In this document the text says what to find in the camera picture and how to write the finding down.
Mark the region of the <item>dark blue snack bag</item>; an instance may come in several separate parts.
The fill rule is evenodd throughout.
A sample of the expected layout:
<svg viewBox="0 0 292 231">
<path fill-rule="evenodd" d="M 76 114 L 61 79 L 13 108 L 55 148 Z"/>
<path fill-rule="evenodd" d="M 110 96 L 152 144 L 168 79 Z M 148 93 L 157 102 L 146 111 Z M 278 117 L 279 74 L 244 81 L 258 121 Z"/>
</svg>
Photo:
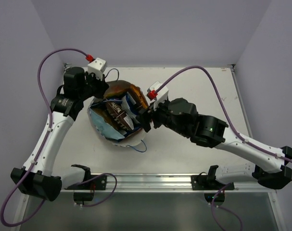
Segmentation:
<svg viewBox="0 0 292 231">
<path fill-rule="evenodd" d="M 143 107 L 129 92 L 127 92 L 122 98 L 121 107 L 133 121 L 138 123 L 137 116 Z"/>
</svg>

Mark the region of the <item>blue checkered paper bag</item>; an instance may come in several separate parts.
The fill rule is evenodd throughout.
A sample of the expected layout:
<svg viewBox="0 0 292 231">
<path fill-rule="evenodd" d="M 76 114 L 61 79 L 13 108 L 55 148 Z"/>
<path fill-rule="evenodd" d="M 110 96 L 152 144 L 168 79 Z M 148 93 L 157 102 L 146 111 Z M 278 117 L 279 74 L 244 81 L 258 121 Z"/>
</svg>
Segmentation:
<svg viewBox="0 0 292 231">
<path fill-rule="evenodd" d="M 108 85 L 103 98 L 93 98 L 88 107 L 91 125 L 115 146 L 146 152 L 146 132 L 137 120 L 138 112 L 149 106 L 142 90 L 124 80 L 109 81 Z"/>
</svg>

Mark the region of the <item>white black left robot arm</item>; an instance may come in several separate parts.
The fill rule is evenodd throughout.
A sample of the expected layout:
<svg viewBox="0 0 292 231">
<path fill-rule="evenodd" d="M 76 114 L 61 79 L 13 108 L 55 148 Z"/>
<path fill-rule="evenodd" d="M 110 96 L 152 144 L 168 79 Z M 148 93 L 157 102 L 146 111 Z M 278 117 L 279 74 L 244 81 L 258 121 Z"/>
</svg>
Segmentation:
<svg viewBox="0 0 292 231">
<path fill-rule="evenodd" d="M 63 86 L 50 103 L 51 115 L 34 151 L 22 168 L 11 172 L 11 179 L 21 193 L 54 201 L 62 189 L 74 184 L 81 189 L 91 185 L 89 167 L 73 164 L 63 176 L 53 176 L 52 170 L 60 146 L 83 109 L 84 101 L 91 97 L 103 98 L 109 88 L 104 71 L 104 68 L 90 66 L 87 71 L 81 67 L 67 69 Z"/>
</svg>

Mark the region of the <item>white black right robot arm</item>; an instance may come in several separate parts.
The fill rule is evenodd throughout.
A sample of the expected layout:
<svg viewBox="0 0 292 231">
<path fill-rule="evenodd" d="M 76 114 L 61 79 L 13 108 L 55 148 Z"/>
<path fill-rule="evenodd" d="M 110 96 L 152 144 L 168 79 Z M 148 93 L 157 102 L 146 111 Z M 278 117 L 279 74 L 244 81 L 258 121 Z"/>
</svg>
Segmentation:
<svg viewBox="0 0 292 231">
<path fill-rule="evenodd" d="M 198 176 L 197 183 L 208 189 L 235 182 L 255 181 L 266 188 L 278 190 L 292 180 L 292 169 L 284 157 L 292 156 L 292 148 L 275 148 L 250 137 L 235 134 L 223 120 L 199 114 L 194 104 L 183 98 L 151 103 L 141 109 L 137 120 L 146 132 L 161 125 L 188 138 L 192 143 L 235 154 L 247 163 L 234 166 L 210 166 L 207 175 Z"/>
</svg>

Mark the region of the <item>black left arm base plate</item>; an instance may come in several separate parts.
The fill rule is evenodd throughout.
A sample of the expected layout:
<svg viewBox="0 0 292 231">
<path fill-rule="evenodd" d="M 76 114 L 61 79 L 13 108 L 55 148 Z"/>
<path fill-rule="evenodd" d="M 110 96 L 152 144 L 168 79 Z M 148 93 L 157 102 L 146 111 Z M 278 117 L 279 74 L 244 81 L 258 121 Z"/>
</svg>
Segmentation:
<svg viewBox="0 0 292 231">
<path fill-rule="evenodd" d="M 92 182 L 83 185 L 74 185 L 71 189 L 74 191 L 73 200 L 77 204 L 91 202 L 94 199 L 96 191 L 104 191 L 106 189 L 107 176 L 101 176 Z"/>
</svg>

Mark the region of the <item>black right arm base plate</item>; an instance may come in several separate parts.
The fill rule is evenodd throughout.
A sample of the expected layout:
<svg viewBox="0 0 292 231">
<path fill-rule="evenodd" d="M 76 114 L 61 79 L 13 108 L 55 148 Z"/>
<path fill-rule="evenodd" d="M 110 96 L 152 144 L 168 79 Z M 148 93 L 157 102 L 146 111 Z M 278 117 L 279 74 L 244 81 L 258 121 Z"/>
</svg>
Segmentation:
<svg viewBox="0 0 292 231">
<path fill-rule="evenodd" d="M 191 175 L 190 177 L 191 187 L 194 191 L 214 191 L 214 193 L 204 193 L 204 198 L 207 202 L 211 203 L 215 193 L 220 190 L 224 184 L 215 181 L 208 181 L 207 175 L 203 175 L 203 172 L 198 175 Z M 234 183 L 231 183 L 226 189 L 223 189 L 218 196 L 215 198 L 214 202 L 218 205 L 223 204 L 225 201 L 225 191 L 234 190 Z"/>
</svg>

